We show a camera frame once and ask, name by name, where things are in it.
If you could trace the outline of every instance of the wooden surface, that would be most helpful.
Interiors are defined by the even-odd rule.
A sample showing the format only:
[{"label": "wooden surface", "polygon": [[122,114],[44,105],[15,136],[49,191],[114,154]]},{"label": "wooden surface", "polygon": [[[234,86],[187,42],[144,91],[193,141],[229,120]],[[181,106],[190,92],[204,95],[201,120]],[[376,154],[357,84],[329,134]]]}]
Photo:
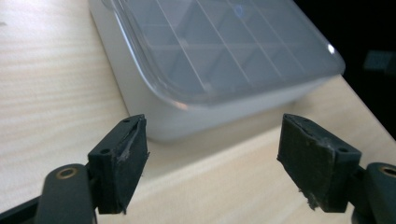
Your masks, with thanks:
[{"label": "wooden surface", "polygon": [[[0,1],[0,212],[41,193],[47,173],[87,162],[128,117],[85,0]],[[373,161],[396,144],[341,77],[297,102],[175,143],[150,157],[126,216],[99,223],[350,223],[310,210],[276,160],[282,114],[312,119]]]}]

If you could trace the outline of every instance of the clamp jaw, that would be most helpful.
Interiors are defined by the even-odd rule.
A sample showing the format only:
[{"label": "clamp jaw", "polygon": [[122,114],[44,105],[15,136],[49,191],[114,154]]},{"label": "clamp jaw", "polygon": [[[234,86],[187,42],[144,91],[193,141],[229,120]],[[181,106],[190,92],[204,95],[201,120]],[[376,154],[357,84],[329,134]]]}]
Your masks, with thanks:
[{"label": "clamp jaw", "polygon": [[143,115],[121,120],[88,154],[88,163],[50,172],[42,194],[0,214],[0,223],[97,223],[126,213],[149,157]]},{"label": "clamp jaw", "polygon": [[361,152],[312,120],[283,116],[277,159],[312,209],[344,213],[354,205],[352,223],[396,223],[396,166],[359,166]]}]

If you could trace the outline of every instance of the transparent lid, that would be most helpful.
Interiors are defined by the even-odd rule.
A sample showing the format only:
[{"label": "transparent lid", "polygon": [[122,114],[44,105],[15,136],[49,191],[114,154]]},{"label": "transparent lid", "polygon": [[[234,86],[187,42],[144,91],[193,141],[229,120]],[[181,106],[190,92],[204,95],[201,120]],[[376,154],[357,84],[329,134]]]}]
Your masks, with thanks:
[{"label": "transparent lid", "polygon": [[143,79],[171,102],[216,105],[344,73],[291,0],[113,3]]}]

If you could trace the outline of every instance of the plastic container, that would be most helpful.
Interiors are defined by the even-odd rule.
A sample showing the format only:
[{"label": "plastic container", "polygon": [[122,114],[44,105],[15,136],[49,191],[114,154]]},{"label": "plastic container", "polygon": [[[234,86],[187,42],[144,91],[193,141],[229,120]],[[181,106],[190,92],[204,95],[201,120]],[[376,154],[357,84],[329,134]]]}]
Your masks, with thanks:
[{"label": "plastic container", "polygon": [[294,101],[342,75],[291,0],[90,0],[124,102],[170,141]]}]

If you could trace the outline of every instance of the metal ring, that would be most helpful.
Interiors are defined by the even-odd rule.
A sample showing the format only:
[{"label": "metal ring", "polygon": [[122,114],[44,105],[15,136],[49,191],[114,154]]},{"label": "metal ring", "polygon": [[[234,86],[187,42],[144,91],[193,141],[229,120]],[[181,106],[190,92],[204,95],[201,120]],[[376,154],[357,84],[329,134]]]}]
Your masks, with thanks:
[{"label": "metal ring", "polygon": [[396,169],[388,166],[381,166],[380,171],[384,173],[385,175],[389,175],[391,177],[396,177]]},{"label": "metal ring", "polygon": [[61,171],[59,171],[56,174],[56,178],[58,179],[67,179],[72,177],[73,175],[75,175],[77,173],[78,169],[75,167],[67,167],[62,169]]}]

